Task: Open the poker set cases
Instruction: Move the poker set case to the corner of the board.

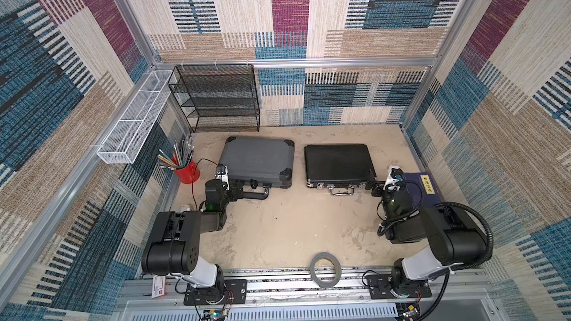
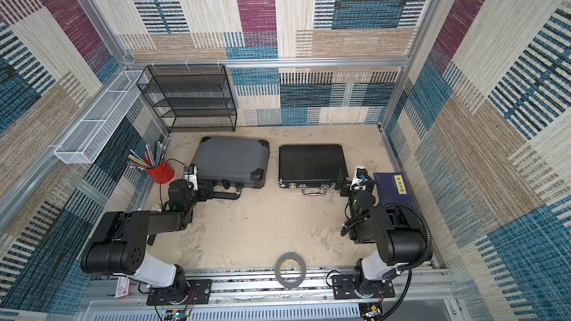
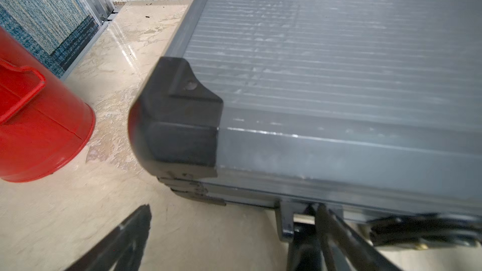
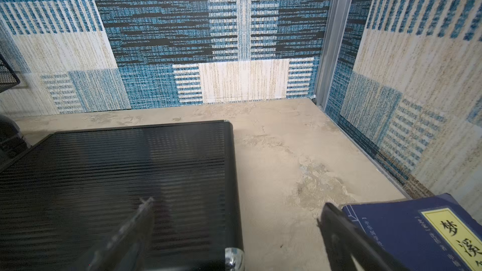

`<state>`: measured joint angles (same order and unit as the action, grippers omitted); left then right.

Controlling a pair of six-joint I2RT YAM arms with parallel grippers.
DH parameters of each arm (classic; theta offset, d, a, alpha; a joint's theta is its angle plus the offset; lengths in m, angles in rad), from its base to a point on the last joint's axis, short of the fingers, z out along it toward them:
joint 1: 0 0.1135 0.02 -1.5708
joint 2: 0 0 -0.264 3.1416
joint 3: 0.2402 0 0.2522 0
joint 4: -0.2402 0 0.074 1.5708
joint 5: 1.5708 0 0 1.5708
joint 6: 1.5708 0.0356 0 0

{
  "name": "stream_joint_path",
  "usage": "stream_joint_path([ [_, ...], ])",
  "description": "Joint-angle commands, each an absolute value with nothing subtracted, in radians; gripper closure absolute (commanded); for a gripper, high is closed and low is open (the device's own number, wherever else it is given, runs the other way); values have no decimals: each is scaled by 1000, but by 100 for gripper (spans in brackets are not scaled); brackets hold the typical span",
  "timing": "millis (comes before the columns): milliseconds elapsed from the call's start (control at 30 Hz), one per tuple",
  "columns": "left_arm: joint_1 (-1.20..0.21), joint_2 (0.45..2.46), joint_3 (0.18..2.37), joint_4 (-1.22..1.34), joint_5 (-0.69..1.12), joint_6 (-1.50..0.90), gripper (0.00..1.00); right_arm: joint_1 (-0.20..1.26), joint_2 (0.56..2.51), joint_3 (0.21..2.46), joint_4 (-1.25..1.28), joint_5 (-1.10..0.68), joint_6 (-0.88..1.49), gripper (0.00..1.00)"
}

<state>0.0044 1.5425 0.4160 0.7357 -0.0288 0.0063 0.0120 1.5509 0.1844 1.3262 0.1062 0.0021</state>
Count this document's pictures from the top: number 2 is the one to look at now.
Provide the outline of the black aluminium poker case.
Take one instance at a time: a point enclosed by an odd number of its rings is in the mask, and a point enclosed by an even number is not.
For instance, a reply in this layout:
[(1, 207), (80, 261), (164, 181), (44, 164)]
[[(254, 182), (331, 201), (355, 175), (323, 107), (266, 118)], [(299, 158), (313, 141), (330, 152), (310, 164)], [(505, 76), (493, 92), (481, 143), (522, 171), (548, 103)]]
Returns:
[(349, 183), (343, 147), (340, 144), (286, 144), (279, 148), (278, 185), (284, 189), (319, 188), (340, 190)]

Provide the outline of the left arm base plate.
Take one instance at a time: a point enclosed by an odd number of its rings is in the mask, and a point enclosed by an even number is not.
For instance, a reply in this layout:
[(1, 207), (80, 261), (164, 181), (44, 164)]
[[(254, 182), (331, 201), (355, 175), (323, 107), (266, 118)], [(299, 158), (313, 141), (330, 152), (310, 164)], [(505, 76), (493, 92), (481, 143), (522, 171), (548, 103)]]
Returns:
[(183, 286), (151, 288), (147, 306), (191, 306), (209, 303), (212, 279), (191, 279)]

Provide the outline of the grey plastic poker case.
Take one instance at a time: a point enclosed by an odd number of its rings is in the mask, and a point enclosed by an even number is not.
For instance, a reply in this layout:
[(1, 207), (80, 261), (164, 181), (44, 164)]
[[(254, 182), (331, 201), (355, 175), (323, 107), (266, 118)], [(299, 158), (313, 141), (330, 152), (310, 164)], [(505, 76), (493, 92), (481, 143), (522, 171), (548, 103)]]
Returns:
[(204, 137), (192, 160), (210, 199), (237, 200), (245, 187), (266, 184), (270, 145), (263, 139)]

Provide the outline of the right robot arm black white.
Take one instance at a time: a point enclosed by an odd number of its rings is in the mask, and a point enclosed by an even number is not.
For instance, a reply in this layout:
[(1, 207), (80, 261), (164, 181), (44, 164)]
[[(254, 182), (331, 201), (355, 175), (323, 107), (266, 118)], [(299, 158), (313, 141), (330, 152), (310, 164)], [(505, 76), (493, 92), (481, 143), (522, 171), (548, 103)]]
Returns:
[(348, 198), (347, 220), (341, 235), (357, 245), (374, 244), (376, 250), (355, 265), (348, 294), (359, 298), (392, 297), (391, 282), (430, 260), (433, 241), (428, 223), (416, 209), (404, 175), (355, 170), (340, 195)]

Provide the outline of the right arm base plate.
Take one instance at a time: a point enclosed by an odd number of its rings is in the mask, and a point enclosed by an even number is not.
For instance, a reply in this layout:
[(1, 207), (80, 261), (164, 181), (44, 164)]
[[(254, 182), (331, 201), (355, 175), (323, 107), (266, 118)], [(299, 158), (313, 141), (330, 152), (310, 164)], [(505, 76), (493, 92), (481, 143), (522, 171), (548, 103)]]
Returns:
[(336, 300), (389, 299), (396, 296), (392, 283), (357, 280), (353, 275), (335, 274), (329, 277)]

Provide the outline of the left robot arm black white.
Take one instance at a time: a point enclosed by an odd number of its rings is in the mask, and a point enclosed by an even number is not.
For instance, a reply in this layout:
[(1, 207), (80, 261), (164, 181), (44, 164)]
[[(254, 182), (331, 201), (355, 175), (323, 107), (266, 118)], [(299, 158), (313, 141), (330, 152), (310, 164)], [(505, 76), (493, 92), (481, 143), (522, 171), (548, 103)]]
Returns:
[(184, 179), (169, 185), (166, 211), (140, 210), (104, 213), (86, 245), (80, 267), (84, 273), (125, 276), (149, 288), (148, 306), (205, 305), (210, 298), (208, 279), (189, 281), (180, 265), (163, 262), (147, 252), (148, 239), (185, 230), (199, 202), (214, 197), (214, 186)]

